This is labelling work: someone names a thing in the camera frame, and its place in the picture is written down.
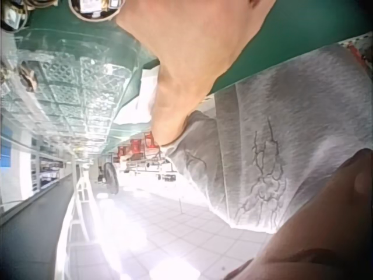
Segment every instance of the gray sleeve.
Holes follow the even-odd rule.
[[[211,210],[226,219],[226,192],[216,120],[194,111],[184,133],[172,144],[162,147],[162,151],[177,171],[206,197]]]

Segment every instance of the tiled floor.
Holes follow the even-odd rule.
[[[97,195],[105,189],[93,185],[93,191]],[[178,201],[143,192],[120,191],[97,202],[114,251],[105,258],[99,244],[72,247],[74,280],[218,280],[256,256],[270,238],[231,229],[205,207],[182,203],[181,212]],[[162,274],[164,266],[175,269]]]

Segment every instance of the skin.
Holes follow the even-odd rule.
[[[160,60],[152,111],[159,145],[176,140],[187,117],[261,29],[276,0],[127,0],[117,24]]]
[[[372,279],[372,161],[369,149],[346,161],[249,266],[226,279]]]
[[[152,111],[152,132],[159,145],[182,134],[190,113],[260,31],[274,4],[275,0],[126,1],[117,24],[161,64]],[[352,279],[346,275],[364,267],[367,257],[362,256],[372,249],[371,198],[372,152],[365,150],[340,167],[250,265],[233,272],[234,279]]]

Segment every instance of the window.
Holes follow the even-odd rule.
[[[12,130],[3,125],[1,128],[1,135],[6,136],[8,138],[12,137]],[[0,145],[0,167],[10,167],[10,153],[12,152],[12,144],[4,139],[1,139],[1,145]]]

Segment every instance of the gray sweatshirt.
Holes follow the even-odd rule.
[[[232,228],[274,233],[361,148],[372,148],[372,81],[332,45],[215,94],[166,156]]]

